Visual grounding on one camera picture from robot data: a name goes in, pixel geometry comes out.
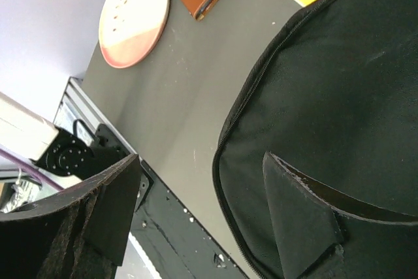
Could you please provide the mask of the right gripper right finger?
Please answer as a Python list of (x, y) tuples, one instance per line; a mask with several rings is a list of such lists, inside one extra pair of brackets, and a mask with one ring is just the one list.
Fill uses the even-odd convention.
[(417, 277), (417, 216), (355, 199), (269, 152), (263, 176), (285, 278)]

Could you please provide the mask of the black student backpack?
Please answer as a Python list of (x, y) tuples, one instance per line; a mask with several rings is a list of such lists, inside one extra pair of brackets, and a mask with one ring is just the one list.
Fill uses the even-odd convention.
[(355, 199), (417, 216), (417, 0), (317, 0), (300, 9), (225, 120), (212, 165), (219, 205), (252, 269), (285, 278), (267, 152)]

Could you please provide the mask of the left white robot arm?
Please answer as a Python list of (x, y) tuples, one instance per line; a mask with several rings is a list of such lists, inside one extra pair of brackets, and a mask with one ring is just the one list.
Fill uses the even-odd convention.
[(77, 135), (1, 94), (1, 145), (45, 171), (86, 180), (128, 154), (110, 137), (90, 135), (93, 140), (87, 145)]

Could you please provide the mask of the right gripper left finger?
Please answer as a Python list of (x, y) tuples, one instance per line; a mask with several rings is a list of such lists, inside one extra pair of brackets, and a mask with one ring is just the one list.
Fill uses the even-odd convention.
[(142, 174), (131, 154), (91, 178), (1, 215), (2, 278), (114, 278)]

